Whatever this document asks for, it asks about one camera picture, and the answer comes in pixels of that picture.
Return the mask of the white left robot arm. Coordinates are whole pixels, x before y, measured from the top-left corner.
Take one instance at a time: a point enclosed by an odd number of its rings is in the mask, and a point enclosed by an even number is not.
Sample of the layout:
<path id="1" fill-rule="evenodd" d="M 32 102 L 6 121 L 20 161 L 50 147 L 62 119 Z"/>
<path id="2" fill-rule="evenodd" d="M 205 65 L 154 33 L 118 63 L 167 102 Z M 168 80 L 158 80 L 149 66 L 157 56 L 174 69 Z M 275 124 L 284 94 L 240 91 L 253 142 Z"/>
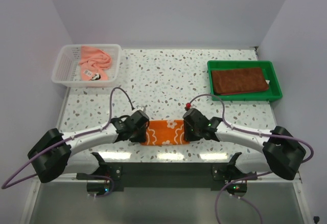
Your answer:
<path id="1" fill-rule="evenodd" d="M 109 123 L 78 132 L 48 130 L 28 152 L 28 158 L 42 183 L 67 173 L 85 173 L 94 179 L 105 176 L 104 160 L 89 149 L 120 141 L 143 143 L 150 119 L 140 109 L 131 115 L 113 118 Z"/>

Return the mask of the orange patterned cream towel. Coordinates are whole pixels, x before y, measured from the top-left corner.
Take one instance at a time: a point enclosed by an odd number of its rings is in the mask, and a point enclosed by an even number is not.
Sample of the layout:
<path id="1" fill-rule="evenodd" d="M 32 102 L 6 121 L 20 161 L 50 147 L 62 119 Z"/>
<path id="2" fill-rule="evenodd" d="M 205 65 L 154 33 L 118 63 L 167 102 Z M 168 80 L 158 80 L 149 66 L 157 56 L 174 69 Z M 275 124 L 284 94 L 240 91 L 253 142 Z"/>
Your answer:
<path id="1" fill-rule="evenodd" d="M 187 145 L 183 120 L 153 120 L 146 130 L 144 146 Z"/>

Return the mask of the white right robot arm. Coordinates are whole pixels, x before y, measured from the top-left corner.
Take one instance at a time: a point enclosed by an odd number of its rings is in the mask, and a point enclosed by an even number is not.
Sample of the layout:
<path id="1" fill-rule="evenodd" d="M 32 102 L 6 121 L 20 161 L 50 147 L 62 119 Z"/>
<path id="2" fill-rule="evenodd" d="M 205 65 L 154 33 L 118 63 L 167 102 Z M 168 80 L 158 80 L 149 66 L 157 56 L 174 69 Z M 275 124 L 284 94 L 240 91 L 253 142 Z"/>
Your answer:
<path id="1" fill-rule="evenodd" d="M 253 171 L 271 171 L 285 180 L 293 180 L 306 155 L 299 141 L 280 126 L 273 130 L 235 127 L 222 118 L 208 119 L 195 108 L 186 111 L 183 122 L 186 141 L 228 142 L 254 150 L 249 155 L 240 153 L 227 167 L 228 175 L 236 180 Z"/>

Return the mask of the brown towel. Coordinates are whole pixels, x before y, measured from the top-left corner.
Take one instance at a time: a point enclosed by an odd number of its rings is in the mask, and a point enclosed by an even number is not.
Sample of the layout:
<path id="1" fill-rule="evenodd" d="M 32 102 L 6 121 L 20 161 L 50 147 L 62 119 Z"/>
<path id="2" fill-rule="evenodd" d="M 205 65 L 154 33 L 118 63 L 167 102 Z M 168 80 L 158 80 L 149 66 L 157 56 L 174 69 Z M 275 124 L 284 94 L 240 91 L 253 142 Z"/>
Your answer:
<path id="1" fill-rule="evenodd" d="M 261 68 L 243 68 L 211 71 L 214 92 L 234 95 L 264 92 L 269 89 Z"/>

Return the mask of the peach pink towel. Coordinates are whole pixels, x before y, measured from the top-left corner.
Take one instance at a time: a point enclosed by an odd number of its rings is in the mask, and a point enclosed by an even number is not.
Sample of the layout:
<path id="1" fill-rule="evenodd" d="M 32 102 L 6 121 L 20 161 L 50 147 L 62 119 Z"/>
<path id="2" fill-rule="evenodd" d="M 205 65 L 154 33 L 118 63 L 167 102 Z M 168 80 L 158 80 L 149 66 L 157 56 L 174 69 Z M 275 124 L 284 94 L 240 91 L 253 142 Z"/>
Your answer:
<path id="1" fill-rule="evenodd" d="M 112 66 L 112 58 L 106 52 L 91 46 L 80 49 L 80 76 L 82 81 L 107 81 L 106 70 Z"/>

